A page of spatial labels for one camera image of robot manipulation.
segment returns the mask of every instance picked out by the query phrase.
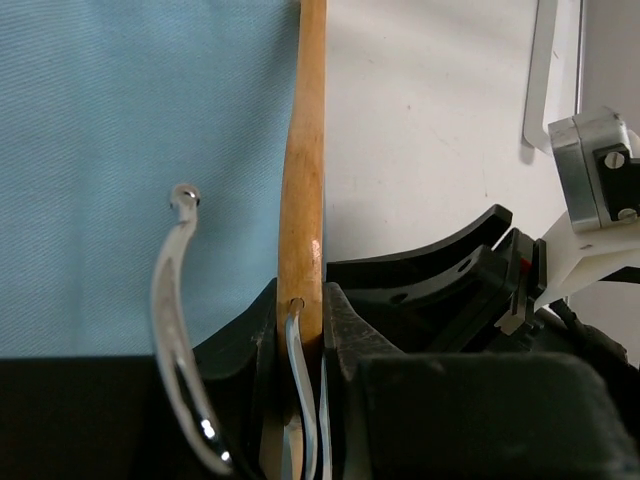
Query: blue cloth backdrop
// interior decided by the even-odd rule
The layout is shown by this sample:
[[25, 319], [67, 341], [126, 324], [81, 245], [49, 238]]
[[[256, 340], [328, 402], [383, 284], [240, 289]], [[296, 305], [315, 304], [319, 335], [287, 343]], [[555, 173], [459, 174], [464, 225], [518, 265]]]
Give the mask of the blue cloth backdrop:
[[202, 192], [193, 344], [275, 276], [291, 0], [0, 2], [0, 357], [147, 354], [149, 287]]

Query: curved metal rod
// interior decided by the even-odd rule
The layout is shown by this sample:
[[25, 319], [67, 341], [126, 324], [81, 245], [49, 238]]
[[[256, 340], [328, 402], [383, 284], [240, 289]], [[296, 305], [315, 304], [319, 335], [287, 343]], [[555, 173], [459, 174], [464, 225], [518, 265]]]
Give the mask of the curved metal rod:
[[182, 262], [198, 224], [200, 193], [178, 185], [171, 207], [179, 223], [171, 229], [153, 274], [151, 313], [156, 360], [173, 412], [200, 461], [217, 475], [233, 472], [231, 454], [221, 438], [218, 419], [209, 403], [187, 336], [180, 297]]
[[331, 422], [329, 419], [329, 385], [327, 384], [327, 359], [324, 355], [322, 356], [320, 375], [318, 418], [320, 420], [320, 437], [322, 438], [322, 480], [331, 480], [333, 461], [331, 456]]
[[318, 463], [318, 426], [316, 422], [316, 404], [309, 379], [309, 371], [302, 350], [300, 338], [300, 312], [304, 308], [301, 298], [294, 298], [289, 306], [285, 322], [285, 336], [289, 363], [293, 380], [300, 399], [300, 410], [304, 427], [304, 473], [303, 478], [313, 479]]

